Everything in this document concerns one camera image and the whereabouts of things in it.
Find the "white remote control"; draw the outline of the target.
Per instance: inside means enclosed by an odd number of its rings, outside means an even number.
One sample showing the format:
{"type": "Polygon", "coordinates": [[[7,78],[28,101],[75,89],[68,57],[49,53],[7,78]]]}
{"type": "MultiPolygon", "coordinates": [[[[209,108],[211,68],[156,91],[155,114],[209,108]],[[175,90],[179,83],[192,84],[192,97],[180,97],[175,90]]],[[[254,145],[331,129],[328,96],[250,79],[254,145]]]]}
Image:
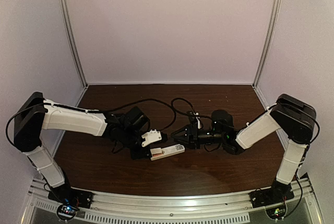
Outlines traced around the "white remote control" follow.
{"type": "Polygon", "coordinates": [[[159,159],[163,159],[163,158],[167,158],[167,157],[170,157],[170,156],[174,156],[174,155],[184,153],[185,152],[185,147],[181,144],[177,144],[177,145],[162,148],[162,150],[164,151],[163,155],[158,156],[158,157],[153,157],[153,158],[151,157],[150,160],[155,161],[155,160],[159,160],[159,159]]]}

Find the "white battery cover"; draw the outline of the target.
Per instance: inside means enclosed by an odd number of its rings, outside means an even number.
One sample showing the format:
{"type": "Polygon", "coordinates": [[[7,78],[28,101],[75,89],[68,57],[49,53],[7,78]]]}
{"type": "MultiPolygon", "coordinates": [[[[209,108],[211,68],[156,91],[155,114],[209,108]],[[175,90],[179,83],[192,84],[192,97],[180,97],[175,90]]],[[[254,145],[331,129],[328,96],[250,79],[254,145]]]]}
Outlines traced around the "white battery cover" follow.
{"type": "Polygon", "coordinates": [[[158,157],[164,154],[164,151],[162,150],[162,148],[154,148],[154,149],[150,149],[152,158],[153,157],[158,157]]]}

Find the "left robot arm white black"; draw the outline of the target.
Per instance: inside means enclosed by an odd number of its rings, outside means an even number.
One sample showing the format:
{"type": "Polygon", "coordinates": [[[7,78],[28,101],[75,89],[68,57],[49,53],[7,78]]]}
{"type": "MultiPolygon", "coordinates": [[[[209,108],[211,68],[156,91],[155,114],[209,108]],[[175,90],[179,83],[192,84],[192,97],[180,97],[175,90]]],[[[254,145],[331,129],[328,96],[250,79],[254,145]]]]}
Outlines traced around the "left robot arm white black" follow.
{"type": "Polygon", "coordinates": [[[129,149],[133,160],[151,158],[149,146],[142,145],[142,128],[150,121],[138,108],[127,113],[85,110],[46,100],[41,92],[34,92],[13,115],[14,139],[9,142],[28,156],[37,170],[46,179],[51,193],[63,205],[75,201],[66,173],[43,146],[41,131],[60,129],[110,139],[129,149]]]}

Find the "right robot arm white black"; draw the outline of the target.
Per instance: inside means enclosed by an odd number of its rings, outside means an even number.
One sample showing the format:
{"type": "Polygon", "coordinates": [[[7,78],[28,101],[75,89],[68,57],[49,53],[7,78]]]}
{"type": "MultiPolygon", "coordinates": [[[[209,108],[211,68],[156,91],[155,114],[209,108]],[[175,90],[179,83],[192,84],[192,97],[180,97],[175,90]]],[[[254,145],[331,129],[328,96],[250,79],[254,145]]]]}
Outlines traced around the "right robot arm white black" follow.
{"type": "Polygon", "coordinates": [[[201,115],[188,111],[185,116],[188,117],[189,124],[174,131],[171,137],[176,143],[189,149],[218,144],[227,153],[239,155],[271,133],[284,131],[289,143],[271,187],[263,193],[252,192],[254,200],[264,198],[273,204],[287,199],[291,181],[304,162],[311,143],[319,135],[314,130],[320,130],[315,109],[285,93],[242,129],[234,127],[232,115],[225,110],[215,110],[208,117],[211,120],[210,129],[201,127],[201,115]]]}

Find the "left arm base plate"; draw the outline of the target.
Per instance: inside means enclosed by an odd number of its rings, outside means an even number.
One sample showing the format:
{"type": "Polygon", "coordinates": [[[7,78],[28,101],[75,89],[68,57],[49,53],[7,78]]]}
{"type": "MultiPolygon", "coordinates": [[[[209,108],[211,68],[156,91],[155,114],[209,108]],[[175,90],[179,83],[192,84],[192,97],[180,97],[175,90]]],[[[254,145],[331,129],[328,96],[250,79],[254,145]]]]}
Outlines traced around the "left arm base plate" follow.
{"type": "Polygon", "coordinates": [[[89,209],[92,203],[93,193],[83,191],[62,185],[56,188],[51,188],[48,194],[48,199],[71,205],[77,208],[89,209]]]}

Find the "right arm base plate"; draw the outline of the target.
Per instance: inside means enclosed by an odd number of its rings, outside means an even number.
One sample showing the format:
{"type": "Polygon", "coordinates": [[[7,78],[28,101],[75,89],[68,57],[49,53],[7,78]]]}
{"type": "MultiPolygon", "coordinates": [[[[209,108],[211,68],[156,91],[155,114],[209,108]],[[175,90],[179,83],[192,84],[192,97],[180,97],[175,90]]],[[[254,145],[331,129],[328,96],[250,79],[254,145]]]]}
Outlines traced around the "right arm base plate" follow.
{"type": "Polygon", "coordinates": [[[250,201],[253,208],[263,207],[273,204],[282,203],[284,200],[293,199],[294,193],[288,190],[286,193],[281,193],[272,188],[255,190],[249,193],[250,201]]]}

